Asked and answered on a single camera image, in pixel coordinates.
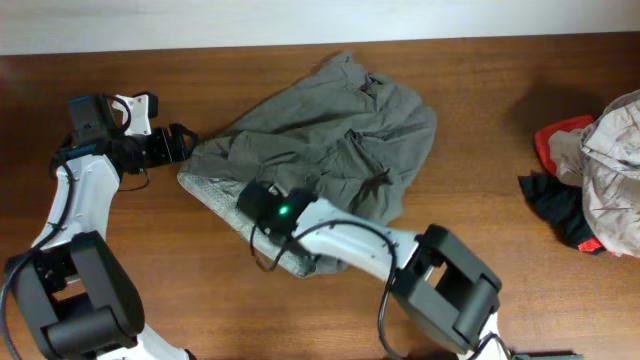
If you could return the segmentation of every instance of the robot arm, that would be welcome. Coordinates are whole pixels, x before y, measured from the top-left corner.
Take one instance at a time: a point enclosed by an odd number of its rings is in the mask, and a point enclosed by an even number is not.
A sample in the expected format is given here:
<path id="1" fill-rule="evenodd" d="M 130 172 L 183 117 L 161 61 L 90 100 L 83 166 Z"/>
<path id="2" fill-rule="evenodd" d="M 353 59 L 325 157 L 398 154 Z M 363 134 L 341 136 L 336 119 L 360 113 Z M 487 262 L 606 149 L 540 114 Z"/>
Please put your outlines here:
<path id="1" fill-rule="evenodd" d="M 197 138 L 179 124 L 151 128 L 149 119 L 157 114 L 152 94 L 112 99 L 124 114 L 122 127 L 115 125 L 103 96 L 69 103 L 75 146 L 55 157 L 58 189 L 47 225 L 28 256 L 8 264 L 7 272 L 17 274 L 8 284 L 48 359 L 195 359 L 145 324 L 140 296 L 105 239 L 122 176 L 188 158 L 192 147 L 185 135 L 194 144 Z M 285 198 L 255 182 L 238 207 L 286 250 L 336 257 L 386 280 L 389 293 L 423 331 L 462 359 L 506 359 L 493 344 L 481 354 L 472 352 L 497 332 L 502 285 L 446 229 L 430 226 L 423 234 L 385 228 L 309 192 L 292 191 Z M 24 259 L 16 271 L 15 263 Z M 426 282 L 431 270 L 445 263 L 443 278 L 431 287 Z M 54 297 L 74 281 L 82 281 L 86 293 Z"/>
<path id="2" fill-rule="evenodd" d="M 255 181 L 240 195 L 238 208 L 287 250 L 332 256 L 391 282 L 390 293 L 409 317 L 461 359 L 507 359 L 494 344 L 473 353 L 485 336 L 497 333 L 502 284 L 445 228 L 431 225 L 425 233 L 386 228 L 308 191 L 297 189 L 284 197 Z M 444 264 L 446 271 L 432 287 L 427 279 Z"/>
<path id="3" fill-rule="evenodd" d="M 75 145 L 61 148 L 52 163 L 58 177 L 53 205 L 32 245 L 38 251 L 27 252 L 30 258 L 12 282 L 12 292 L 48 359 L 195 359 L 145 324 L 140 296 L 105 239 L 122 176 L 184 160 L 192 149 L 184 136 L 193 137 L 194 144 L 197 138 L 179 124 L 169 126 L 171 133 L 152 129 L 150 117 L 157 114 L 153 94 L 113 99 L 113 107 L 123 112 L 122 127 L 115 126 L 104 96 L 69 102 Z M 9 262 L 9 272 L 18 260 Z M 55 298 L 76 281 L 82 281 L 84 294 Z"/>

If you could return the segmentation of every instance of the black cable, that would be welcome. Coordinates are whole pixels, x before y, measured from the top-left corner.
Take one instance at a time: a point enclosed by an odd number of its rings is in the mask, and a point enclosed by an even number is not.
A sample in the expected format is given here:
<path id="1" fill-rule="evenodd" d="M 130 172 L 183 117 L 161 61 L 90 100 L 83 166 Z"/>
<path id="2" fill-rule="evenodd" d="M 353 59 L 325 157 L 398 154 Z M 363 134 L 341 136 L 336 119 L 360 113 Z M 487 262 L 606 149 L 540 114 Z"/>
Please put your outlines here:
<path id="1" fill-rule="evenodd" d="M 147 182 L 144 183 L 144 185 L 140 185 L 140 186 L 132 188 L 132 189 L 118 189 L 118 192 L 142 190 L 142 189 L 146 188 L 147 186 L 149 186 L 149 184 L 151 184 L 151 175 L 149 175 L 149 172 L 145 168 L 142 169 L 142 172 L 145 175 L 147 175 Z"/>
<path id="2" fill-rule="evenodd" d="M 62 143 L 60 144 L 60 146 L 58 146 L 58 151 L 62 148 L 71 146 L 71 143 L 73 142 L 73 134 L 67 134 L 67 136 L 64 137 L 64 141 L 62 141 Z M 54 156 L 51 158 L 51 160 L 49 161 L 49 177 L 52 179 L 56 179 L 56 170 L 58 169 L 58 167 L 60 167 L 60 162 L 64 162 L 65 159 L 62 156 Z"/>
<path id="3" fill-rule="evenodd" d="M 504 344 L 504 341 L 498 334 L 494 332 L 489 333 L 487 336 L 482 338 L 480 344 L 478 344 L 478 347 L 476 347 L 476 349 L 474 350 L 473 355 L 471 355 L 471 357 L 467 360 L 476 360 L 478 357 L 480 357 L 480 355 L 482 355 L 482 352 L 484 351 L 484 348 L 487 347 L 491 340 L 496 340 L 500 345 L 500 349 L 502 350 L 504 355 L 507 357 L 507 359 L 511 360 L 511 354 L 509 353 L 509 350 L 507 350 L 507 346 Z"/>
<path id="4" fill-rule="evenodd" d="M 73 173 L 71 172 L 71 169 L 66 162 L 63 162 L 61 166 L 67 173 L 69 192 L 67 194 L 67 200 L 64 204 L 64 208 L 62 209 L 62 214 L 60 214 L 60 219 L 58 220 L 57 224 L 51 226 L 51 232 L 47 236 L 45 236 L 42 240 L 40 240 L 40 242 L 35 244 L 31 249 L 29 249 L 29 251 L 22 255 L 22 257 L 14 265 L 13 269 L 11 269 L 9 276 L 7 277 L 7 281 L 5 281 L 4 285 L 2 286 L 2 292 L 0 293 L 0 326 L 2 326 L 2 338 L 4 339 L 4 343 L 7 346 L 7 349 L 9 349 L 9 353 L 15 360 L 20 360 L 21 357 L 20 354 L 18 354 L 18 350 L 16 349 L 15 344 L 11 340 L 11 336 L 9 335 L 9 327 L 7 326 L 6 317 L 7 297 L 9 296 L 9 291 L 13 286 L 13 282 L 18 276 L 18 273 L 31 260 L 35 253 L 40 251 L 40 249 L 47 245 L 47 243 L 51 241 L 51 239 L 53 239 L 62 230 L 62 227 L 67 220 L 69 210 L 71 209 L 71 201 L 74 188 L 73 183 L 75 182 L 75 179 L 73 178 Z"/>
<path id="5" fill-rule="evenodd" d="M 362 229 L 365 229 L 365 230 L 377 235 L 387 245 L 387 248 L 389 249 L 389 254 L 391 255 L 391 268 L 389 269 L 389 277 L 387 278 L 387 282 L 386 282 L 385 287 L 384 287 L 384 292 L 382 294 L 382 300 L 380 301 L 380 308 L 378 310 L 378 337 L 380 339 L 380 343 L 382 344 L 382 347 L 384 348 L 384 350 L 394 360 L 405 360 L 405 359 L 407 359 L 407 358 L 401 356 L 400 354 L 398 354 L 397 352 L 395 352 L 393 350 L 393 348 L 391 348 L 391 345 L 389 345 L 389 343 L 387 342 L 387 338 L 386 338 L 385 333 L 384 333 L 384 315 L 385 315 L 385 313 L 387 311 L 387 303 L 388 303 L 388 300 L 389 300 L 389 293 L 391 292 L 391 285 L 393 285 L 393 281 L 395 280 L 396 267 L 397 267 L 397 263 L 398 263 L 398 256 L 396 255 L 396 248 L 395 248 L 395 245 L 394 245 L 393 241 L 391 241 L 386 235 L 384 235 L 383 233 L 381 233 L 380 231 L 378 231 L 374 227 L 369 226 L 367 224 L 359 223 L 357 221 L 351 221 L 351 220 L 331 220 L 331 221 L 325 221 L 325 222 L 318 223 L 318 224 L 306 229 L 305 231 L 300 233 L 300 235 L 296 236 L 295 238 L 290 239 L 282 247 L 282 249 L 280 249 L 280 252 L 276 256 L 276 258 L 273 260 L 273 263 L 271 263 L 271 265 L 268 266 L 268 267 L 265 266 L 266 269 L 267 269 L 265 271 L 273 271 L 273 269 L 275 269 L 278 266 L 278 262 L 280 261 L 280 258 L 287 251 L 288 247 L 291 244 L 299 242 L 303 237 L 309 235 L 310 233 L 312 233 L 312 232 L 314 232 L 316 230 L 319 230 L 319 229 L 324 228 L 324 227 L 333 227 L 333 226 L 336 226 L 336 225 L 352 225 L 352 226 L 360 227 Z M 251 230 L 251 236 L 250 236 L 250 239 L 249 239 L 249 244 L 251 246 L 252 255 L 254 255 L 254 256 L 255 256 L 255 253 L 254 253 L 254 250 L 253 250 L 253 236 L 255 234 L 256 227 L 257 227 L 257 223 L 256 223 L 256 225 L 253 226 L 253 229 Z"/>
<path id="6" fill-rule="evenodd" d="M 127 112 L 127 121 L 122 124 L 122 126 L 120 127 L 120 133 L 124 134 L 125 131 L 127 131 L 127 129 L 129 129 L 129 126 L 131 126 L 131 109 L 129 109 L 129 105 L 127 104 L 126 101 L 120 99 L 117 96 L 113 96 L 113 95 L 103 95 L 104 97 L 106 97 L 107 99 L 111 99 L 115 102 L 117 102 L 118 104 L 122 105 L 122 107 L 124 107 L 124 109 Z"/>
<path id="7" fill-rule="evenodd" d="M 275 192 L 278 193 L 278 195 L 280 197 L 284 197 L 284 195 L 282 194 L 282 192 L 280 191 L 280 189 L 278 189 L 273 182 L 269 182 L 266 180 L 263 181 L 259 181 L 258 184 L 266 184 L 267 188 L 270 189 L 271 187 L 273 187 L 273 189 L 275 190 Z M 253 227 L 251 228 L 251 235 L 249 236 L 249 251 L 251 252 L 251 256 L 253 256 L 256 259 L 256 264 L 258 265 L 258 267 L 264 271 L 264 272 L 272 272 L 273 270 L 276 269 L 276 267 L 278 266 L 278 262 L 280 261 L 280 258 L 282 257 L 282 255 L 284 255 L 284 253 L 287 251 L 287 249 L 289 248 L 289 246 L 287 246 L 287 244 L 285 244 L 282 249 L 280 249 L 280 252 L 276 255 L 275 260 L 270 264 L 267 265 L 265 264 L 262 260 L 260 260 L 260 258 L 258 257 L 258 254 L 256 254 L 256 249 L 253 245 L 253 239 L 256 235 L 256 228 L 258 228 L 258 223 L 260 222 L 260 218 L 258 218 L 258 220 L 256 220 L 256 222 L 253 224 Z"/>

